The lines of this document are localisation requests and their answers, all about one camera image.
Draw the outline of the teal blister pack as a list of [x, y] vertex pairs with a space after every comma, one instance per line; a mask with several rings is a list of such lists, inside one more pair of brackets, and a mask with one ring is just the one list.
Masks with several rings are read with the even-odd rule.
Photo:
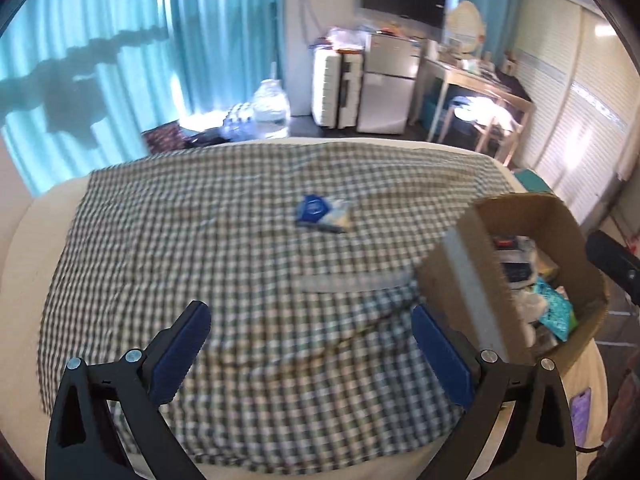
[[534, 293], [546, 300], [547, 307], [538, 322], [559, 341], [567, 342], [578, 321], [570, 298], [563, 286], [553, 288], [542, 278], [537, 278]]

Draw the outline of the dark tissue paper pack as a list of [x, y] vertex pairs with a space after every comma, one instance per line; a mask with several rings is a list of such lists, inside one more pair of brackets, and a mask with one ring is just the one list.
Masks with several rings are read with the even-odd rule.
[[535, 284], [537, 270], [537, 248], [527, 236], [494, 236], [492, 238], [500, 266], [512, 289], [522, 289]]

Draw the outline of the blue white small packet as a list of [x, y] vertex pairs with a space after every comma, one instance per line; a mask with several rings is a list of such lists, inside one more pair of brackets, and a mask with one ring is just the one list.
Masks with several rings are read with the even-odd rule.
[[296, 208], [295, 222], [322, 231], [347, 232], [352, 226], [350, 203], [339, 198], [306, 195]]

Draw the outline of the white tissue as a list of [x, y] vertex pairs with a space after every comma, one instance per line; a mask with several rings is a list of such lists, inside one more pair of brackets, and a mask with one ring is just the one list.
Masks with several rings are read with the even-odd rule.
[[548, 310], [548, 301], [536, 292], [521, 289], [514, 294], [514, 304], [521, 319], [526, 347], [534, 356], [542, 356], [553, 349], [558, 341], [540, 320]]

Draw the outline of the brown stool teal cushion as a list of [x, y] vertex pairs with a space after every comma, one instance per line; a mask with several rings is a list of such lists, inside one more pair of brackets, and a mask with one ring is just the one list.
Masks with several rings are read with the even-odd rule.
[[552, 188], [533, 170], [521, 168], [514, 170], [513, 175], [529, 193], [553, 193]]

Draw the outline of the wooden chair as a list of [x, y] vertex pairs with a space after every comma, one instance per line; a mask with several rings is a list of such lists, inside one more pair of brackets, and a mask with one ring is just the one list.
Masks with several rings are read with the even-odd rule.
[[506, 160], [521, 124], [488, 96], [455, 96], [447, 106], [436, 142]]

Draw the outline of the clothes on chair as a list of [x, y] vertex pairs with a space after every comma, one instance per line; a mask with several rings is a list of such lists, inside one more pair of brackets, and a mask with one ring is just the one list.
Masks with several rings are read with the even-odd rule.
[[462, 96], [454, 106], [454, 117], [462, 122], [472, 122], [480, 128], [497, 128], [510, 134], [515, 130], [511, 113], [486, 96]]

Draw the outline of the white bed mattress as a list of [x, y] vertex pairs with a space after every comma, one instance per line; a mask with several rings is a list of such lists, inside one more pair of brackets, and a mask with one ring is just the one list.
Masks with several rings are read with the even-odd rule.
[[[463, 153], [461, 148], [373, 138], [276, 141], [294, 145], [347, 142]], [[22, 206], [14, 200], [20, 194], [14, 188], [22, 185], [17, 184], [17, 176], [1, 180], [1, 184], [16, 184], [9, 185], [9, 191], [1, 190], [1, 195], [6, 194], [1, 196], [1, 433], [26, 474], [44, 479], [49, 416], [41, 409], [36, 370], [39, 326], [51, 278], [89, 177], [59, 184], [37, 198], [27, 199], [25, 191]], [[608, 385], [600, 351], [592, 339], [562, 381], [569, 398], [591, 388], [586, 443], [600, 444], [608, 418]], [[409, 454], [378, 458], [352, 468], [306, 477], [252, 474], [240, 468], [213, 465], [199, 467], [207, 479], [413, 479], [444, 440], [441, 438]]]

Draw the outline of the wooden desk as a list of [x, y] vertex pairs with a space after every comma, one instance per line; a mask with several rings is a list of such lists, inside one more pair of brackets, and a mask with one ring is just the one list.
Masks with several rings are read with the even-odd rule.
[[507, 110], [508, 107], [514, 108], [522, 114], [522, 120], [518, 122], [515, 119], [510, 120], [512, 130], [503, 131], [502, 140], [500, 142], [500, 148], [498, 148], [497, 156], [498, 161], [502, 162], [504, 166], [509, 166], [510, 162], [515, 154], [518, 144], [522, 140], [522, 135], [526, 128], [529, 126], [529, 119], [532, 118], [535, 111], [535, 104], [532, 101], [516, 96], [508, 91], [503, 84], [495, 84], [488, 79], [481, 76], [473, 75], [461, 68], [454, 67], [453, 65], [433, 61], [429, 58], [422, 58], [418, 76], [416, 76], [416, 98], [418, 103], [423, 103], [427, 96], [427, 85], [435, 80], [440, 80], [438, 99], [435, 105], [435, 111], [431, 121], [428, 123], [427, 128], [427, 142], [432, 142], [434, 136], [438, 136], [437, 142], [444, 142], [448, 133], [452, 118], [454, 117], [454, 110], [447, 110], [445, 118], [442, 120], [442, 124], [439, 123], [440, 116], [444, 110], [448, 89], [451, 86], [458, 87], [464, 90], [476, 92], [478, 96], [487, 98], [491, 102], [490, 121], [484, 128], [475, 125], [474, 128], [480, 133], [475, 145], [475, 151], [479, 153], [484, 150], [488, 145], [490, 139], [495, 138], [492, 134], [494, 125], [497, 123], [497, 117], [500, 110]]

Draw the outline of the oval vanity mirror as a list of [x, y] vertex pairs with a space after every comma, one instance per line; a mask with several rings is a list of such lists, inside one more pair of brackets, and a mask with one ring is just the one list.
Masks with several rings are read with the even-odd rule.
[[461, 1], [450, 10], [445, 21], [445, 44], [454, 53], [477, 58], [482, 52], [486, 25], [474, 3]]

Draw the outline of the checkered tablecloth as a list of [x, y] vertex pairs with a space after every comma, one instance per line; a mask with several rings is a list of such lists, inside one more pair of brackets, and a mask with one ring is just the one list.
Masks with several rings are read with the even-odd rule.
[[[469, 152], [238, 143], [96, 171], [53, 274], [42, 407], [72, 356], [144, 347], [193, 300], [212, 329], [163, 416], [197, 462], [315, 474], [412, 452], [461, 411], [416, 346], [414, 270], [506, 172]], [[352, 226], [299, 226], [309, 194]]]

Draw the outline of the dark patterned bag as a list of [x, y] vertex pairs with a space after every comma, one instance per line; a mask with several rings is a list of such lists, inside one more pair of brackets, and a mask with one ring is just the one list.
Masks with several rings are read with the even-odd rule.
[[176, 120], [143, 131], [142, 139], [151, 155], [186, 150], [191, 146]]

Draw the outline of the white suitcase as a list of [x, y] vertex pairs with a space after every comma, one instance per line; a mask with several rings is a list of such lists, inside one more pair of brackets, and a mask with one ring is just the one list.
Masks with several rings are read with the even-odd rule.
[[363, 76], [361, 51], [314, 50], [311, 115], [321, 128], [355, 128]]

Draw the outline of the water bottle pack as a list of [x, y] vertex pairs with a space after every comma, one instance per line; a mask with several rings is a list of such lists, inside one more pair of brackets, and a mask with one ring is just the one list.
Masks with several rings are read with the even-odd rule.
[[220, 135], [228, 142], [244, 142], [257, 139], [253, 107], [250, 102], [232, 106], [220, 127]]

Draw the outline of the teal curtain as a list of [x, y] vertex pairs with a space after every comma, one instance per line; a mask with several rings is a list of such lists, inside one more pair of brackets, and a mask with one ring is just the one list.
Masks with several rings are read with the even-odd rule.
[[283, 0], [26, 0], [1, 37], [1, 133], [34, 195], [146, 155], [282, 70]]

